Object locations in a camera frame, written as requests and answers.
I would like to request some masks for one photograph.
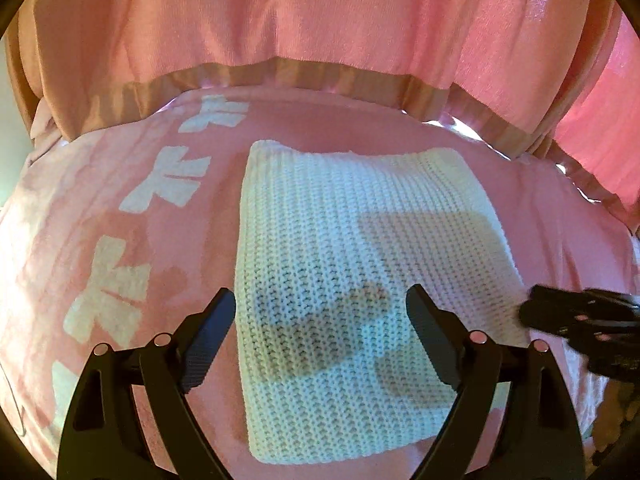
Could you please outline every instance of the pink fabric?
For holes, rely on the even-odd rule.
[[[549,162],[532,156],[508,161],[482,142],[396,110],[295,89],[227,89],[226,99],[249,103],[247,113],[232,118],[235,105],[224,105],[201,131],[180,133],[185,120],[199,115],[201,97],[211,93],[217,91],[188,92],[146,120],[87,134],[47,153],[28,169],[2,212],[0,360],[8,384],[0,384],[1,405],[19,429],[22,414],[23,441],[50,471],[70,394],[68,378],[81,372],[92,347],[103,341],[117,349],[146,344],[203,309],[221,286],[232,288],[244,165],[258,139],[303,151],[363,155],[456,149],[492,200],[527,286],[634,291],[638,268],[628,231],[601,206],[584,200]],[[195,164],[201,169],[203,159],[210,157],[209,163],[204,172],[158,166],[159,154],[166,156],[167,150],[178,150],[183,160],[200,160]],[[124,206],[154,167],[164,170],[155,173],[156,193],[146,208],[144,200]],[[185,184],[193,193],[183,203]],[[114,290],[110,280],[118,272],[128,276],[127,286]],[[128,324],[110,327],[95,319],[83,340],[77,328],[63,328],[81,297],[90,300],[82,308],[99,300],[107,302],[107,314],[122,309],[117,319],[129,319]],[[125,316],[135,309],[140,319]],[[594,400],[586,397],[597,397],[602,381],[593,382],[577,367],[569,373],[564,354],[552,343],[580,416],[593,419]],[[248,451],[235,330],[188,400],[238,479],[408,478],[429,445],[326,465],[260,464]],[[144,399],[140,402],[153,453],[170,468]],[[486,460],[498,420],[494,413],[475,466]]]
[[[596,85],[556,130],[558,144],[622,200],[623,218],[640,226],[640,39],[623,16]]]
[[[531,133],[571,65],[589,3],[28,0],[20,52],[31,88],[59,116],[86,113],[79,102],[118,84],[281,56],[412,74],[439,89],[455,82]]]

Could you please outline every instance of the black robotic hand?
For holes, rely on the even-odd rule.
[[[520,307],[527,327],[567,339],[589,371],[640,384],[640,297],[588,288],[567,292],[537,285]]]

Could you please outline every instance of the wrinkled fabric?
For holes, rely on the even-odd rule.
[[[316,153],[453,149],[486,191],[526,287],[636,292],[628,230],[549,161],[507,160],[481,141],[325,92],[187,92],[143,121],[56,145],[32,161],[2,210],[0,405],[52,474],[68,403],[94,345],[143,346],[201,311],[221,286],[233,287],[242,178],[261,139]],[[547,339],[588,426],[604,380]],[[248,448],[235,327],[188,401],[239,480],[409,478],[432,442],[324,465],[259,463]],[[154,458],[171,468],[138,388],[136,402]],[[491,453],[499,415],[492,413],[472,467]]]
[[[623,206],[617,216],[640,236],[640,38],[626,17],[602,75],[558,125],[556,140],[615,190]],[[587,178],[575,180],[582,187]]]
[[[44,97],[67,140],[147,117],[187,89],[263,84],[423,121],[444,110],[509,156],[551,157],[556,125],[594,88],[619,26],[614,0],[27,0],[8,44],[25,122]],[[632,69],[620,77],[633,87]],[[582,116],[625,115],[598,92]],[[624,168],[640,148],[625,133],[632,121],[591,124],[603,121],[598,135],[615,149],[565,121],[569,152],[552,160],[576,145],[591,153],[574,156],[590,196],[612,194],[610,211],[635,231],[640,184]]]

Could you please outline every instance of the pink cloth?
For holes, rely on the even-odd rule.
[[[225,98],[203,109],[202,97],[217,93]],[[49,471],[74,377],[92,347],[103,341],[116,349],[144,345],[203,309],[221,286],[233,287],[241,183],[258,139],[308,152],[363,155],[456,149],[492,200],[527,286],[634,292],[638,268],[628,231],[583,199],[549,162],[505,160],[482,142],[397,110],[321,92],[191,91],[146,120],[93,132],[47,153],[28,169],[2,212],[0,360],[17,403],[7,384],[0,384],[0,400],[16,428],[22,414],[23,441]],[[552,343],[578,414],[593,420],[602,380],[577,367],[567,370]],[[143,396],[137,396],[153,454],[170,468]],[[238,479],[408,478],[429,445],[325,465],[257,462],[248,451],[235,330],[188,400]],[[495,417],[475,466],[486,460]]]
[[[605,189],[615,190],[627,211],[621,219],[640,226],[640,39],[626,17],[609,62],[588,90],[558,125],[556,140]]]
[[[609,29],[619,12],[613,0],[28,0],[15,30],[24,80],[47,99],[69,140],[144,117],[174,90],[210,86],[211,74],[198,71],[204,64],[221,64],[225,74],[229,66],[277,56],[413,75],[426,85],[415,100],[430,119],[449,99],[505,153],[540,148],[544,155],[578,92],[591,88],[590,77],[600,69],[594,61],[609,55]],[[612,59],[626,65],[612,62],[593,94],[563,122],[559,139],[620,196],[622,204],[610,209],[636,230],[640,181],[632,168],[640,148],[629,113],[637,106],[628,100],[637,94],[631,89],[638,86],[640,55],[630,46],[628,24],[620,35]],[[156,78],[181,70],[194,72],[150,89]],[[294,69],[285,72],[270,73],[264,83],[353,90],[349,77],[339,89],[322,80],[329,70],[299,79]],[[249,84],[258,84],[251,69],[223,76],[223,83],[247,84],[249,74]],[[370,85],[359,97],[388,104],[382,101],[398,88],[419,86],[397,83]],[[473,104],[484,108],[478,112]]]

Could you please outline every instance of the white knitted cloth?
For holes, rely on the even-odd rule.
[[[256,142],[240,218],[240,373],[261,462],[345,460],[438,433],[455,394],[406,315],[415,283],[468,329],[529,341],[502,228],[453,150],[321,155]]]

